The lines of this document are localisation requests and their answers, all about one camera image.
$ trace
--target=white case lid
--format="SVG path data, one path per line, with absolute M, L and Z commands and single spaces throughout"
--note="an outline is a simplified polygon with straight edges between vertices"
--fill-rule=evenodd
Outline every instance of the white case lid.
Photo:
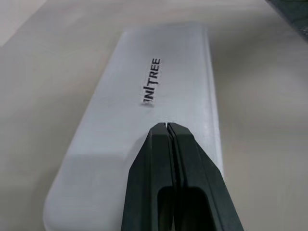
M 160 59 L 152 106 L 142 104 Z M 47 231 L 120 231 L 128 170 L 149 129 L 190 129 L 223 171 L 205 28 L 199 23 L 125 31 L 82 118 L 44 207 Z

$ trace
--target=beige table surface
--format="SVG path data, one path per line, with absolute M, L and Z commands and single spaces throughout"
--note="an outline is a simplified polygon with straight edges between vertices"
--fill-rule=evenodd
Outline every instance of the beige table surface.
M 247 231 L 308 227 L 308 44 L 263 0 L 48 0 L 0 47 L 0 230 L 42 208 L 125 26 L 207 24 L 225 181 Z

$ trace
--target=unitree logo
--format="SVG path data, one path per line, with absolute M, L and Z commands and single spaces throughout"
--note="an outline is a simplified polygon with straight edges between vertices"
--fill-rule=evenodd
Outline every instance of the unitree logo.
M 143 103 L 153 103 L 155 96 L 155 88 L 158 85 L 158 77 L 160 73 L 160 59 L 152 59 L 151 68 L 146 83 L 143 86 Z

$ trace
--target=black plastic jaw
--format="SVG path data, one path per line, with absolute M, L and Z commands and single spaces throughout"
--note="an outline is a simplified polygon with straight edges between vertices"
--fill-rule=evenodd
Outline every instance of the black plastic jaw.
M 128 175 L 122 231 L 244 231 L 220 171 L 178 124 L 150 129 Z

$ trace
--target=white tabletop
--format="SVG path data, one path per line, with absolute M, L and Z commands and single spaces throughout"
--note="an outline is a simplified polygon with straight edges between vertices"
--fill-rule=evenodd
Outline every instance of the white tabletop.
M 0 47 L 0 230 L 44 199 L 126 26 L 201 21 L 225 180 L 245 230 L 306 230 L 308 45 L 262 0 L 49 0 Z

